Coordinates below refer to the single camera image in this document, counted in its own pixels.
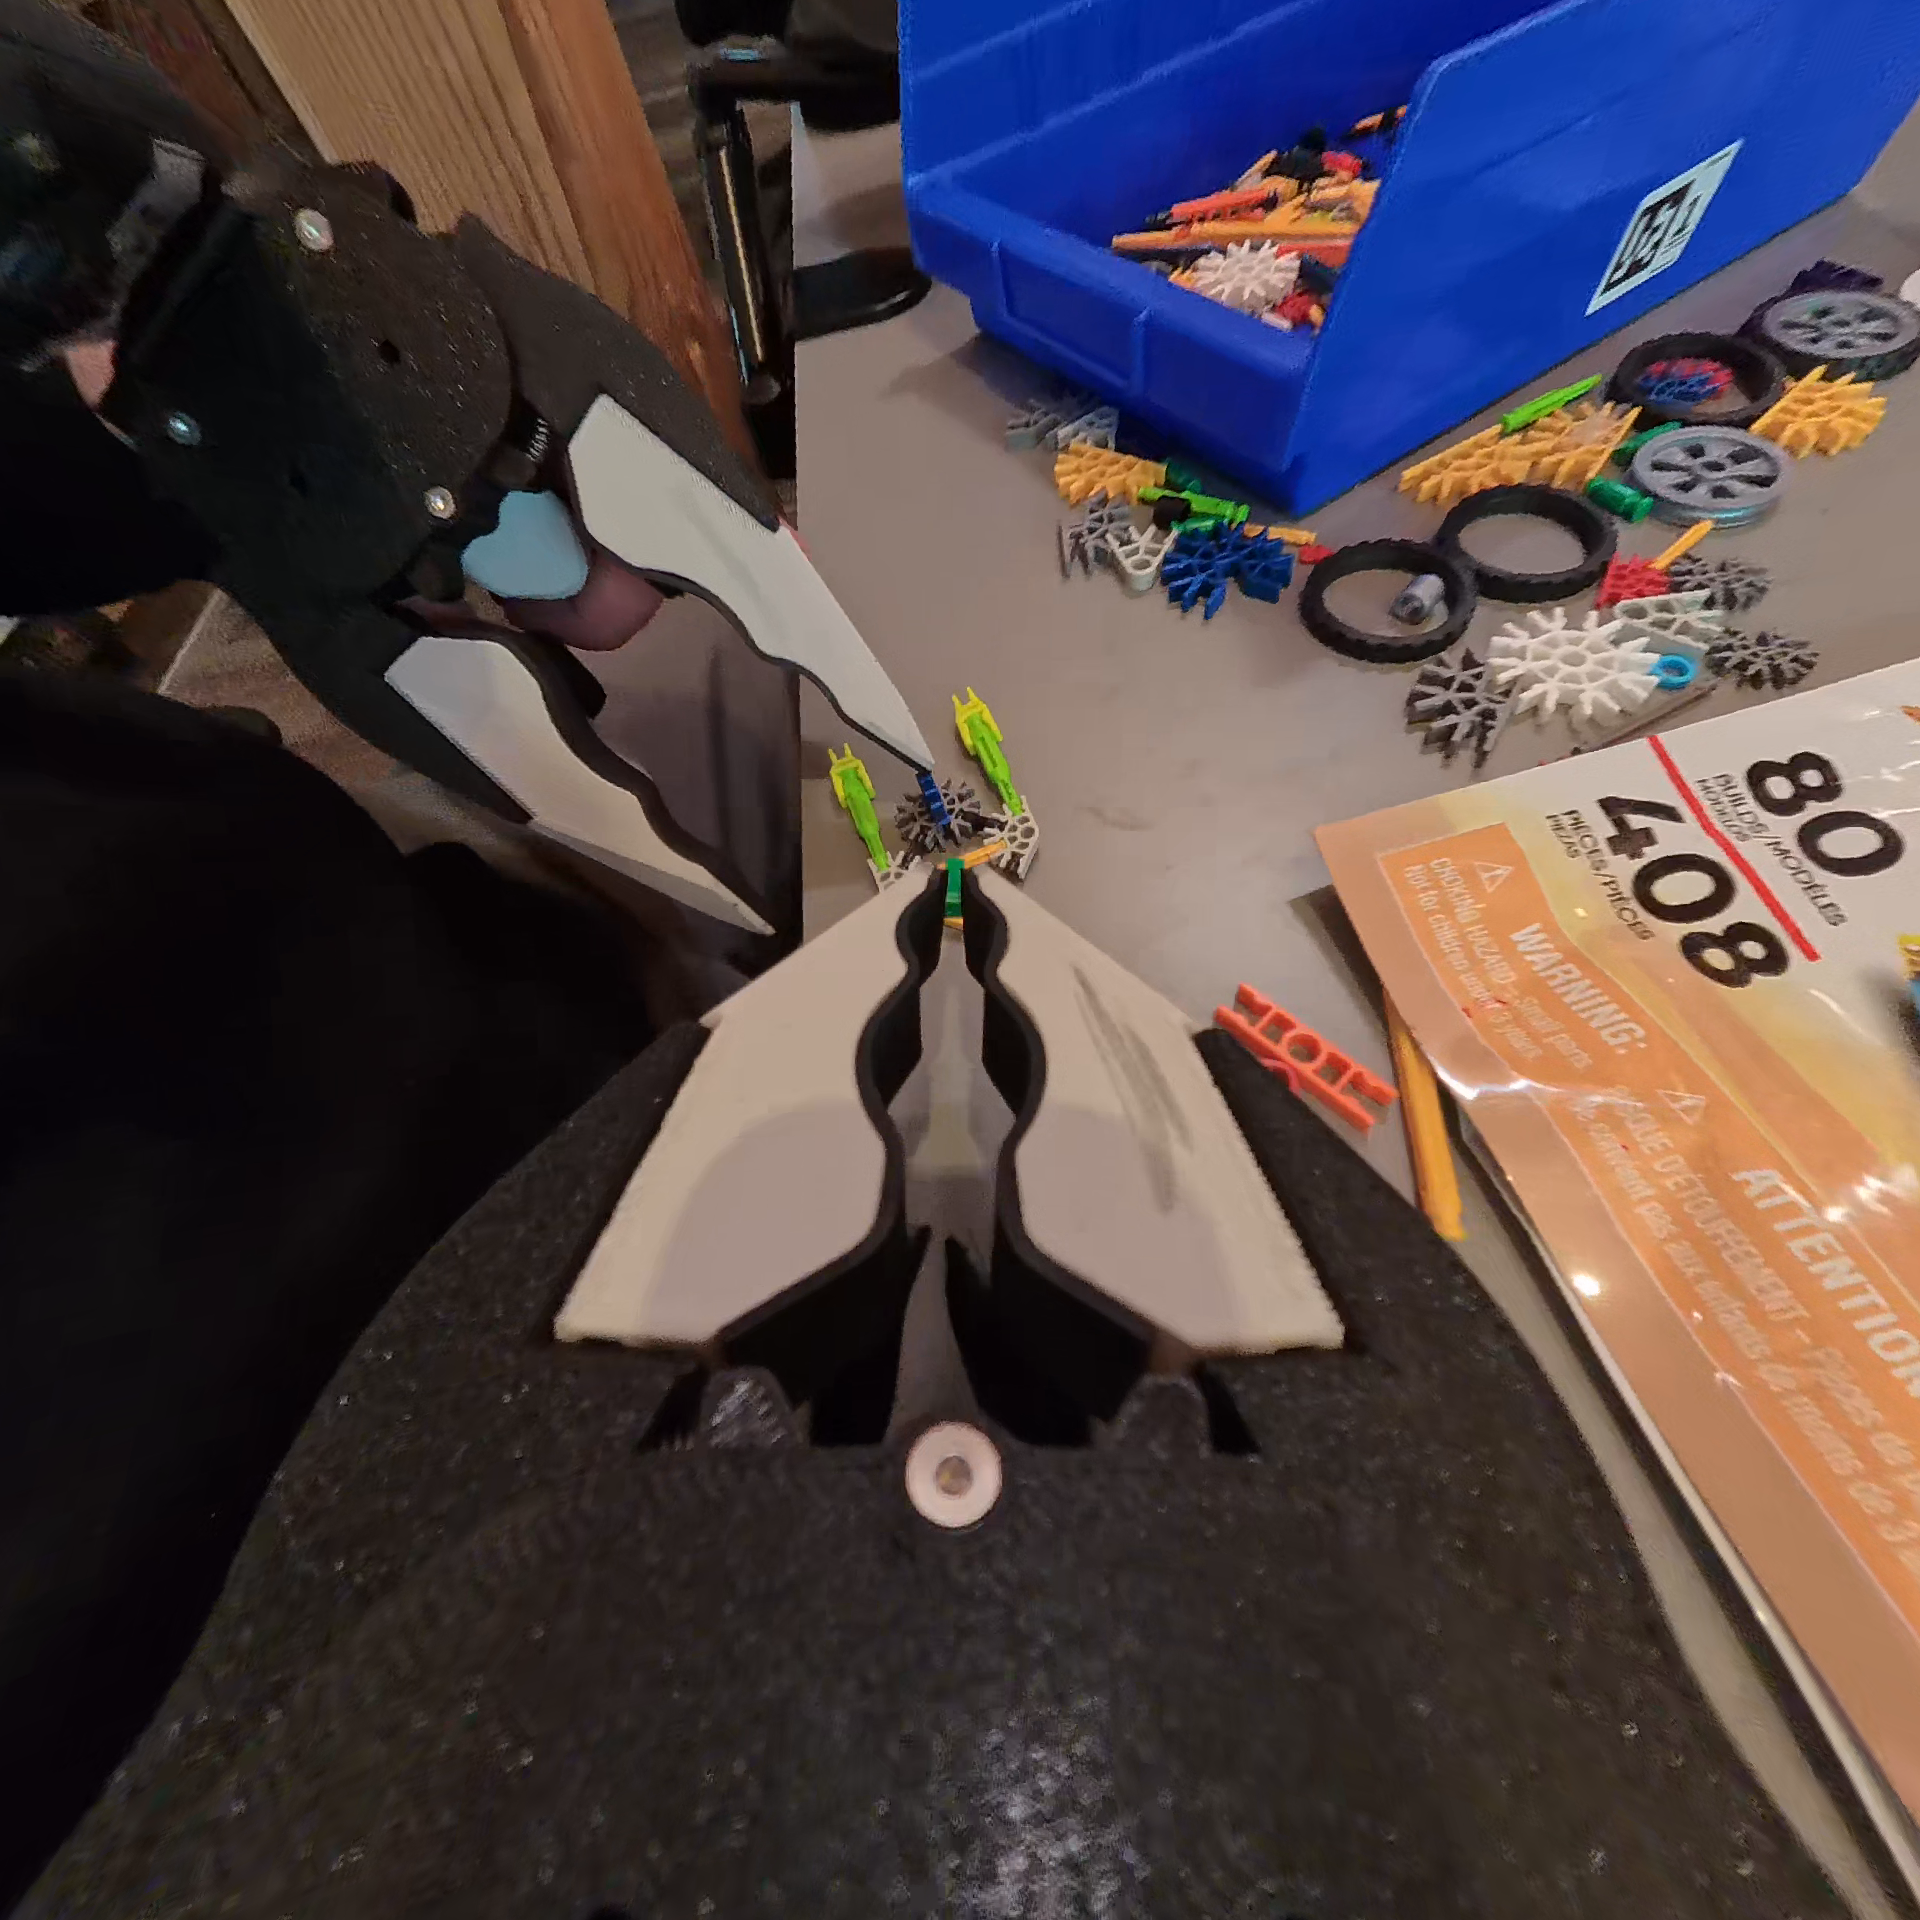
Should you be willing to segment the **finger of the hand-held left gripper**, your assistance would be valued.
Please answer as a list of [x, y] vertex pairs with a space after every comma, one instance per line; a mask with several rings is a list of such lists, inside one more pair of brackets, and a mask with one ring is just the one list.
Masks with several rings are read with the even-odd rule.
[[723, 613], [761, 657], [817, 684], [858, 734], [919, 775], [934, 770], [903, 693], [784, 519], [762, 523], [613, 395], [588, 408], [567, 457], [583, 527], [601, 548]]
[[678, 829], [658, 786], [599, 740], [556, 649], [506, 634], [420, 637], [383, 680], [543, 838], [723, 925], [775, 933], [742, 874]]

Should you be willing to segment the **lime and gray toy assembly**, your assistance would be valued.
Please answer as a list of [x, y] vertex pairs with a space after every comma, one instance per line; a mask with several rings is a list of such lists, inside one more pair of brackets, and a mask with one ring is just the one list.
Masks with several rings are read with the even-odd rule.
[[829, 752], [829, 784], [866, 853], [877, 892], [921, 877], [927, 866], [954, 860], [964, 868], [993, 866], [1022, 883], [1039, 851], [1039, 825], [1013, 780], [1004, 734], [987, 702], [968, 688], [952, 699], [963, 752], [987, 782], [979, 793], [968, 782], [917, 775], [917, 788], [895, 808], [898, 850], [882, 832], [873, 778], [851, 751]]

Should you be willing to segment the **blue plastic bin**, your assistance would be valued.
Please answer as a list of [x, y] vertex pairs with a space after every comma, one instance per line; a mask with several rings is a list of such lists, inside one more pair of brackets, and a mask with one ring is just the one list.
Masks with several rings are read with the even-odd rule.
[[[1839, 200], [1919, 88], [1901, 3], [903, 4], [898, 35], [926, 275], [1291, 511]], [[1111, 249], [1394, 108], [1314, 341]]]

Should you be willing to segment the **pile of toy construction pieces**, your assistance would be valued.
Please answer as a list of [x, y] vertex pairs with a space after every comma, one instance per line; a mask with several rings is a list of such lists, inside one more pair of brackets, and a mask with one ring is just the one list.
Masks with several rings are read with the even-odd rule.
[[1340, 135], [1308, 128], [1226, 186], [1177, 200], [1111, 252], [1277, 332], [1316, 335], [1406, 130], [1397, 106]]

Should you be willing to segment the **orange ladder piece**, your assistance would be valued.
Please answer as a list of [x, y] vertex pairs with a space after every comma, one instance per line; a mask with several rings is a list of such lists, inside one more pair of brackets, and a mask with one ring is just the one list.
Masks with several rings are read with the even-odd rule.
[[1290, 1093], [1316, 1105], [1341, 1126], [1371, 1134], [1394, 1110], [1402, 1093], [1284, 1004], [1241, 984], [1235, 1000], [1213, 1009], [1213, 1027], [1244, 1046]]

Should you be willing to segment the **wooden panel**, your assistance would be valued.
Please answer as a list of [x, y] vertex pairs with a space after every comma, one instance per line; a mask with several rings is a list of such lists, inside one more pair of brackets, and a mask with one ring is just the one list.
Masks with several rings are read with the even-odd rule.
[[463, 212], [632, 320], [761, 471], [730, 321], [601, 3], [232, 3], [327, 161]]

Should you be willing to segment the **black metal stand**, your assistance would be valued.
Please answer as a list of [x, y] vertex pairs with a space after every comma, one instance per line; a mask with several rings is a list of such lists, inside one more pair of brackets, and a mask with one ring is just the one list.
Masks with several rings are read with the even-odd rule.
[[866, 132], [900, 114], [895, 3], [678, 3], [693, 61], [693, 153], [719, 264], [746, 413], [764, 469], [797, 472], [796, 347], [891, 321], [926, 302], [904, 246], [782, 271], [761, 203], [752, 104], [799, 109], [823, 132]]

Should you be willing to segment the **printed plastic toy bag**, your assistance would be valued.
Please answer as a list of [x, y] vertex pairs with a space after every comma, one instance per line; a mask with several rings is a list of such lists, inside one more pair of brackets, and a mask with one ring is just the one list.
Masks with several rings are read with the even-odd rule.
[[1915, 1812], [1916, 662], [1316, 841], [1621, 1388]]

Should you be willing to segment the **blue snowflake connector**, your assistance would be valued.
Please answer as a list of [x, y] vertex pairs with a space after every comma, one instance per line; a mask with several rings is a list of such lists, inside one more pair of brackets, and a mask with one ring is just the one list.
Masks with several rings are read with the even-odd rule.
[[1291, 542], [1266, 527], [1210, 519], [1172, 534], [1159, 581], [1174, 609], [1213, 619], [1230, 589], [1263, 606], [1279, 605], [1295, 568]]

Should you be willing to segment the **black rubber tire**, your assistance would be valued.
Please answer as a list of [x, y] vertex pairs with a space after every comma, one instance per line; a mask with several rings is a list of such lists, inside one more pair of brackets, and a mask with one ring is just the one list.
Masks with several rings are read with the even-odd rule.
[[[1433, 577], [1442, 584], [1446, 619], [1418, 637], [1383, 637], [1336, 616], [1329, 593], [1356, 575], [1406, 574], [1411, 581]], [[1409, 666], [1435, 659], [1463, 638], [1475, 619], [1480, 592], [1475, 575], [1463, 561], [1433, 542], [1377, 539], [1336, 548], [1308, 572], [1298, 597], [1304, 631], [1341, 659], [1369, 666]]]
[[[1557, 526], [1580, 545], [1580, 561], [1561, 572], [1523, 574], [1477, 558], [1467, 532], [1489, 518], [1534, 518]], [[1617, 554], [1616, 522], [1583, 493], [1541, 485], [1507, 485], [1458, 500], [1435, 532], [1433, 546], [1473, 577], [1477, 592], [1502, 606], [1564, 605], [1599, 587]]]

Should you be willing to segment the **white snowflake connector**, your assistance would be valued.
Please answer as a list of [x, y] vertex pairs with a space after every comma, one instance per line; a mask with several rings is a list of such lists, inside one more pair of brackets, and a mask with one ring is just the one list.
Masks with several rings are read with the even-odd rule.
[[1646, 668], [1657, 655], [1620, 645], [1608, 613], [1572, 621], [1567, 611], [1531, 611], [1487, 642], [1485, 659], [1511, 688], [1520, 716], [1608, 724], [1638, 713], [1654, 697]]

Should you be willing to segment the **gray rod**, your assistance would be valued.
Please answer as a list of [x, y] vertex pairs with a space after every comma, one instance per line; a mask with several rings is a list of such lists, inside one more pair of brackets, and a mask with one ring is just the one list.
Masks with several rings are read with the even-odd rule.
[[1657, 699], [1638, 713], [1623, 716], [1608, 724], [1577, 725], [1572, 752], [1602, 752], [1620, 747], [1621, 742], [1660, 731], [1672, 724], [1685, 721], [1712, 697], [1712, 693], [1712, 687], [1696, 684], [1665, 699]]

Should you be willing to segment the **gray wheel hub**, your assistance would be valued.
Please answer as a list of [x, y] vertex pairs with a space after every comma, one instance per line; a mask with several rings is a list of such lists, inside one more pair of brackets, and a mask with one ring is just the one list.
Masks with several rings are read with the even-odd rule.
[[1795, 459], [1787, 449], [1731, 427], [1672, 427], [1644, 440], [1625, 469], [1650, 515], [1679, 527], [1757, 523], [1789, 495]]

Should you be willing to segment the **black wheel with blue connector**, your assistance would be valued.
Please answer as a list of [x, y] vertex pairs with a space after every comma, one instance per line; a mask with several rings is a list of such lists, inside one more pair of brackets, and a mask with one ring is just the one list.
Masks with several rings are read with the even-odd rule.
[[1641, 428], [1750, 428], [1787, 391], [1787, 371], [1742, 335], [1685, 329], [1648, 338], [1621, 359], [1606, 385], [1610, 405], [1638, 410]]

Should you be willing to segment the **black wheel with gray hub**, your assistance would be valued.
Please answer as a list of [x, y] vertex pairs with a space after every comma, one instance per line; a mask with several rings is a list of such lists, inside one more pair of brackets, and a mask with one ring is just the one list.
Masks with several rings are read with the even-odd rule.
[[1919, 359], [1919, 310], [1876, 291], [1782, 295], [1764, 302], [1742, 332], [1791, 378], [1825, 369], [1830, 378], [1881, 382]]

